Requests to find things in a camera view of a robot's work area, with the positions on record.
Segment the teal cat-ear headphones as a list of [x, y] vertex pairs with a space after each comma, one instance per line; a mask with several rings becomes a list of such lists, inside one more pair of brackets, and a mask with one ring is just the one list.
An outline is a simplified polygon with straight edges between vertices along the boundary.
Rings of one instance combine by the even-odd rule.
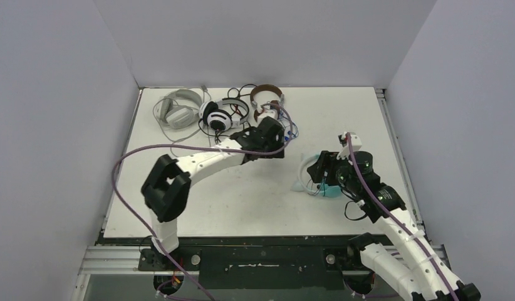
[[329, 186], [327, 184], [315, 183], [309, 176], [307, 168], [309, 165], [316, 163], [318, 154], [306, 156], [301, 155], [301, 162], [298, 166], [302, 173], [300, 176], [296, 176], [294, 183], [291, 185], [290, 191], [296, 193], [306, 193], [313, 197], [319, 198], [330, 198], [335, 199], [341, 196], [341, 191], [338, 186]]

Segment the brown headphones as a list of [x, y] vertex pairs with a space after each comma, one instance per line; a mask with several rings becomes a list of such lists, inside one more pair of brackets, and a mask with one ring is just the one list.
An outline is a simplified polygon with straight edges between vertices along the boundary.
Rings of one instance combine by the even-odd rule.
[[255, 121], [257, 114], [263, 108], [277, 107], [279, 109], [279, 105], [284, 104], [284, 93], [279, 87], [271, 84], [263, 84], [254, 87], [249, 98], [254, 110], [252, 116]]

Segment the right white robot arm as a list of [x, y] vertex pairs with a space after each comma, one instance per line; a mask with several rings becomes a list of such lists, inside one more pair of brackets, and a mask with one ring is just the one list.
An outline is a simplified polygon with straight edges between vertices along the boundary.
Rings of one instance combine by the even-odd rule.
[[373, 170], [373, 156], [356, 151], [346, 159], [323, 151], [306, 158], [307, 173], [321, 188], [338, 187], [391, 241], [401, 260], [386, 251], [370, 233], [348, 242], [347, 262], [379, 275], [403, 300], [480, 300], [473, 283], [464, 283], [440, 258], [417, 226], [396, 190]]

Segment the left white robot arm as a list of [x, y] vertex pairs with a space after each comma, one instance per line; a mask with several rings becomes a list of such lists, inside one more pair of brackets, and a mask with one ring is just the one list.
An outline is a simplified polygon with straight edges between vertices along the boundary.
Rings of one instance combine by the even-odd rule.
[[172, 158], [160, 156], [153, 165], [141, 193], [150, 210], [152, 248], [155, 262], [165, 270], [179, 262], [177, 218], [187, 206], [190, 189], [199, 181], [224, 169], [260, 158], [284, 157], [285, 129], [266, 117], [258, 126], [235, 132], [212, 150]]

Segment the black and white headphones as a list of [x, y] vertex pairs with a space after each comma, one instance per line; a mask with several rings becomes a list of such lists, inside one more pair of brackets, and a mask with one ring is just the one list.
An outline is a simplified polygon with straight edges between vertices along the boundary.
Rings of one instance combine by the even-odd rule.
[[214, 100], [205, 86], [201, 86], [204, 96], [208, 96], [208, 101], [204, 100], [199, 107], [199, 126], [200, 130], [207, 128], [204, 132], [213, 137], [215, 142], [228, 130], [245, 126], [249, 122], [249, 105], [242, 99], [241, 88], [230, 88], [227, 97]]

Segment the grey white headphones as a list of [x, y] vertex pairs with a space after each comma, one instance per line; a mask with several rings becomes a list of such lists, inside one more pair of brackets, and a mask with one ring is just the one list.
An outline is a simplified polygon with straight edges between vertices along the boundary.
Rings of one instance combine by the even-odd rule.
[[[212, 97], [206, 86], [199, 88], [178, 88], [161, 97], [152, 107], [152, 115], [161, 133], [171, 144], [185, 142], [197, 135], [199, 109]], [[178, 132], [192, 125], [197, 128], [181, 138], [170, 138], [168, 131]]]

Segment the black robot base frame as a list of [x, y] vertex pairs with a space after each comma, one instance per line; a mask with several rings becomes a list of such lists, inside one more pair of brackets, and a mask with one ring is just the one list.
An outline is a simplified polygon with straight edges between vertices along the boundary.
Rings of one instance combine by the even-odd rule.
[[362, 266], [349, 248], [350, 235], [245, 236], [181, 238], [171, 252], [175, 262], [153, 245], [140, 252], [138, 270], [154, 272], [155, 283], [183, 272], [197, 276], [208, 290], [343, 290], [344, 284], [369, 288], [374, 272]]

